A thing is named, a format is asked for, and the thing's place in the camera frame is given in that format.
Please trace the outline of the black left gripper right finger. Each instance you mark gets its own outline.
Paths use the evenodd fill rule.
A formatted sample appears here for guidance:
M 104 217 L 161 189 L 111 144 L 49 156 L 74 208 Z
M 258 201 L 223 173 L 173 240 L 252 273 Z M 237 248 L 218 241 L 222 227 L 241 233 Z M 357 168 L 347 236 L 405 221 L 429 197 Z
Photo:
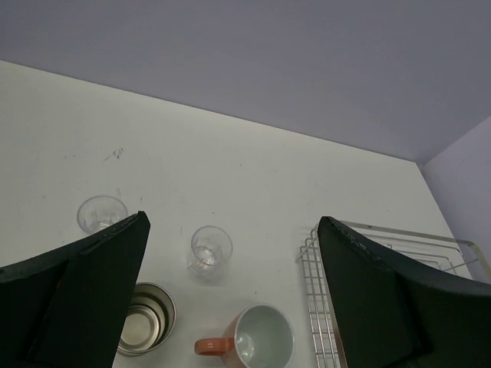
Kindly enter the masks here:
M 490 286 L 440 271 L 325 216 L 318 242 L 349 367 L 488 367 Z

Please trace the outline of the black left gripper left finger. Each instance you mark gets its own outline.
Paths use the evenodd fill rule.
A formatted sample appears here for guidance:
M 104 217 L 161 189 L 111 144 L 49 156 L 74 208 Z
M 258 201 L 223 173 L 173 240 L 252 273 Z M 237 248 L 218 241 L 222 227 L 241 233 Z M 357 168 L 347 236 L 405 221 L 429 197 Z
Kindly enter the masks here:
M 140 211 L 1 269 L 3 367 L 110 367 L 147 247 Z

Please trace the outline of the steel cup brown band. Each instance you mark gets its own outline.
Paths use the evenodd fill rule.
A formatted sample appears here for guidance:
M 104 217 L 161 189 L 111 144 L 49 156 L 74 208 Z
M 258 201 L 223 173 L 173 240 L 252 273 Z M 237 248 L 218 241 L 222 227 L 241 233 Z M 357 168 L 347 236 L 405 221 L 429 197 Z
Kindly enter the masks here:
M 133 290 L 117 353 L 138 357 L 169 339 L 176 324 L 176 305 L 158 284 L 137 283 Z

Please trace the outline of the orange floral mug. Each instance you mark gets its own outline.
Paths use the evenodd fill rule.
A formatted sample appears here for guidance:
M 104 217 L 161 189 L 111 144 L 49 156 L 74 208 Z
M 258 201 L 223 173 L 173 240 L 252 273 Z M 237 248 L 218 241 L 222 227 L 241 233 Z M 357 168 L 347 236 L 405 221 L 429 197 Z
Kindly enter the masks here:
M 256 304 L 229 324 L 221 337 L 195 342 L 199 356 L 219 357 L 226 367 L 289 366 L 295 351 L 295 335 L 289 319 L 276 307 Z

